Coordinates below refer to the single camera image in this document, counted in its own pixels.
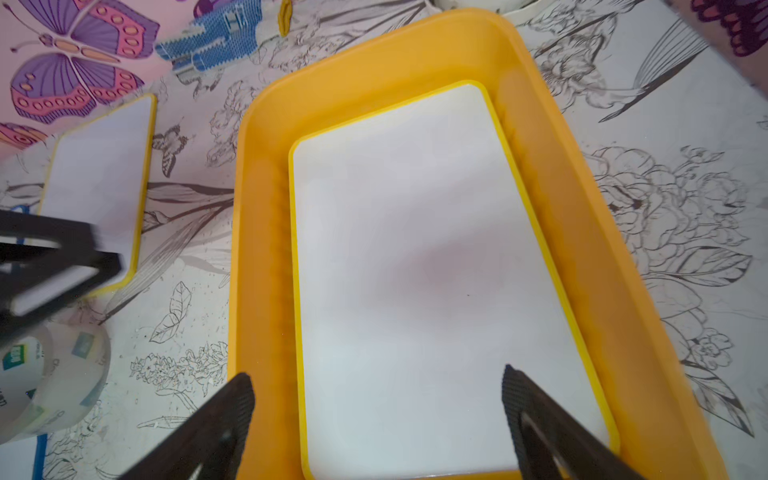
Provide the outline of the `yellow plastic storage box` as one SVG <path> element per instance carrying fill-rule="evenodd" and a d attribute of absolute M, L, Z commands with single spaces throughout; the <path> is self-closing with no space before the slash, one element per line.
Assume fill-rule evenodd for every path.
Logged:
<path fill-rule="evenodd" d="M 525 372 L 647 479 L 722 457 L 514 27 L 468 9 L 267 87 L 240 127 L 242 479 L 511 479 Z"/>

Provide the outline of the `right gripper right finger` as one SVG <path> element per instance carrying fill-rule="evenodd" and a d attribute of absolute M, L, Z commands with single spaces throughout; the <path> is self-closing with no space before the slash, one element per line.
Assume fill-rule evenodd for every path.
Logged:
<path fill-rule="evenodd" d="M 505 366 L 501 400 L 524 479 L 642 479 L 511 365 Z"/>

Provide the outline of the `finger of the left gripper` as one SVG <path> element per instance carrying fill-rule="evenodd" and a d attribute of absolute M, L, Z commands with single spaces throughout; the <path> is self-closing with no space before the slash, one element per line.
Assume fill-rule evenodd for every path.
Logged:
<path fill-rule="evenodd" d="M 122 270 L 117 253 L 102 251 L 91 224 L 1 212 L 1 345 L 31 333 L 44 320 L 75 300 L 116 277 Z M 69 280 L 51 298 L 35 301 L 30 308 L 13 311 L 13 303 L 45 284 L 62 278 L 75 267 L 90 270 L 85 278 Z"/>

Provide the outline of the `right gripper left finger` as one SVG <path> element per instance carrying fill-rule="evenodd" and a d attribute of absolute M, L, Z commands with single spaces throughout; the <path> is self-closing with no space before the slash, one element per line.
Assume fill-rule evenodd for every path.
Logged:
<path fill-rule="evenodd" d="M 124 479 L 234 479 L 255 408 L 251 378 L 235 375 Z"/>

